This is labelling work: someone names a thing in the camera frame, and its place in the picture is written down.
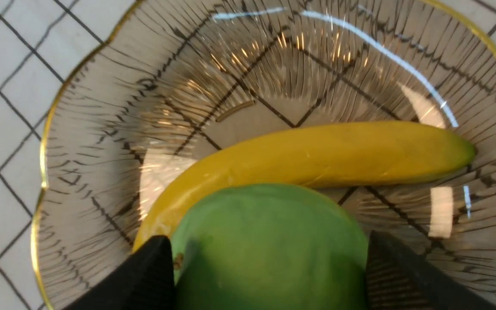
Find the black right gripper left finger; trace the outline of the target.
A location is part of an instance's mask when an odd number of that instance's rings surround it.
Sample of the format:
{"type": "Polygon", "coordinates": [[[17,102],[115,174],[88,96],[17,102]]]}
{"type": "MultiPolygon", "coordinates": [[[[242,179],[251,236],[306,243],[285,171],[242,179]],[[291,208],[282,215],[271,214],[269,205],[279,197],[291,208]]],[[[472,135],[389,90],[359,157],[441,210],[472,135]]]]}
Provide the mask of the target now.
{"type": "Polygon", "coordinates": [[[171,241],[151,237],[67,310],[173,310],[174,267],[171,241]]]}

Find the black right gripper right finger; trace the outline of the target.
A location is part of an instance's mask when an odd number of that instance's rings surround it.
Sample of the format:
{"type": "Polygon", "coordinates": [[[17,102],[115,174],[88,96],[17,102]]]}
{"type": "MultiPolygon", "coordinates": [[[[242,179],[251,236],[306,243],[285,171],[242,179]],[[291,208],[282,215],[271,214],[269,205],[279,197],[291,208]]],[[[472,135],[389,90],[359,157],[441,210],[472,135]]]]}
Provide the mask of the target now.
{"type": "Polygon", "coordinates": [[[365,280],[371,310],[496,310],[386,232],[370,233],[365,280]]]}

